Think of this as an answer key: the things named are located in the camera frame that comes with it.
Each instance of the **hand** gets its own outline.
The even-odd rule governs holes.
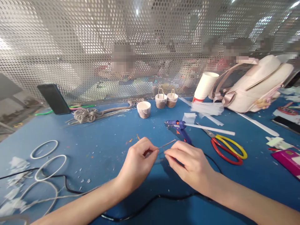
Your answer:
[[[143,137],[129,148],[124,165],[117,176],[128,192],[137,189],[148,176],[159,149],[148,138]]]
[[[170,167],[179,177],[196,191],[211,197],[217,184],[217,172],[209,165],[203,151],[185,142],[177,141],[171,149],[166,150],[165,156]]]

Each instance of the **red scissors handle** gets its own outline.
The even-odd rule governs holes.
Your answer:
[[[224,146],[222,146],[215,138],[212,138],[212,139],[211,139],[211,143],[212,143],[213,148],[216,150],[216,152],[218,153],[218,155],[222,157],[222,159],[226,160],[227,162],[229,162],[229,163],[231,163],[231,164],[233,164],[233,165],[238,165],[238,166],[240,166],[240,165],[243,164],[243,161],[242,161],[242,159],[241,159],[239,156],[237,156],[237,155],[234,154],[232,151],[230,151],[229,149],[227,149],[227,148],[225,148]],[[223,150],[225,150],[226,152],[228,152],[230,155],[234,156],[234,157],[238,160],[238,162],[235,162],[235,161],[232,161],[232,160],[226,158],[226,156],[223,155],[223,154],[220,152],[220,150],[218,149],[217,146],[219,146],[221,149],[223,149]]]

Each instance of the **green wire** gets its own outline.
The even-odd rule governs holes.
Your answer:
[[[90,106],[69,106],[69,108],[88,108],[88,107],[94,107],[94,106],[96,106],[96,105],[90,105]],[[37,114],[35,114],[35,116],[41,116],[41,115],[48,115],[48,114],[50,114],[50,113],[52,113],[53,112],[53,110],[50,110],[49,112],[45,112],[45,113],[37,113]]]

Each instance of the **backpack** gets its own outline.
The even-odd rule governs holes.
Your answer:
[[[253,66],[232,87],[224,88],[221,93],[221,87],[226,79],[245,63]],[[280,96],[277,90],[283,87],[283,82],[293,69],[291,64],[282,63],[274,55],[268,55],[261,60],[255,58],[240,60],[218,78],[208,97],[214,102],[222,101],[224,107],[239,113],[257,112],[268,108]]]

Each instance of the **scissors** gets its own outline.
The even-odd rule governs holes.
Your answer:
[[[246,159],[248,157],[246,151],[243,149],[242,146],[240,146],[238,143],[236,143],[235,141],[227,138],[227,137],[224,137],[224,136],[221,136],[219,134],[215,135],[213,134],[212,132],[208,131],[208,130],[205,130],[203,129],[208,136],[210,136],[212,139],[211,139],[211,143],[212,143],[212,146],[213,148],[215,149],[215,151],[218,153],[219,156],[222,157],[222,159],[226,160],[227,162],[233,164],[233,165],[242,165],[243,164],[243,161],[242,159]],[[223,144],[226,145],[227,148],[225,148],[224,146],[222,146],[216,139],[218,139],[219,141],[221,141]],[[223,139],[231,142],[232,144],[234,144],[235,146],[238,147],[239,150],[241,150],[241,152],[243,153],[243,155],[240,155],[239,153],[237,153],[226,141],[224,141]],[[226,152],[228,152],[229,154],[231,154],[233,157],[235,157],[238,162],[235,162],[235,161],[232,161],[230,159],[228,159],[226,156],[224,156],[220,150],[217,148],[217,146],[219,146],[221,149],[225,150]]]

